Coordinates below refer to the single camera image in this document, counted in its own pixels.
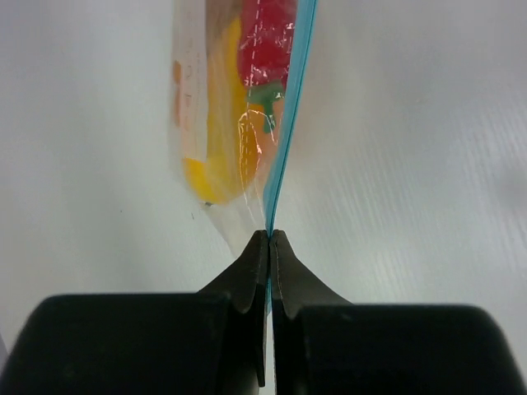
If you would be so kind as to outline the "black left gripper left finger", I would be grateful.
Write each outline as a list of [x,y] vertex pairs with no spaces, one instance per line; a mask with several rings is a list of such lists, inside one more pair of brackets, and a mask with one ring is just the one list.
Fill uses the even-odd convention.
[[256,394],[265,385],[268,235],[194,293],[56,295],[30,314],[4,394]]

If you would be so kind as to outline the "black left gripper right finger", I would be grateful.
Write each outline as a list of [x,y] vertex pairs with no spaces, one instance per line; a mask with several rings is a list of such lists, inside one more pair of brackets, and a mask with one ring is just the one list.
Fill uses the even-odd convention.
[[279,394],[523,394],[497,322],[466,304],[354,304],[269,242]]

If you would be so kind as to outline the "clear zip top bag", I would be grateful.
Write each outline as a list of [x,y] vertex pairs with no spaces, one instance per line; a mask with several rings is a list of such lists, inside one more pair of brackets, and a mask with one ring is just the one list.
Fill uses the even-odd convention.
[[171,164],[234,254],[202,290],[220,309],[208,329],[207,392],[265,384],[269,242],[294,133],[317,4],[173,4]]

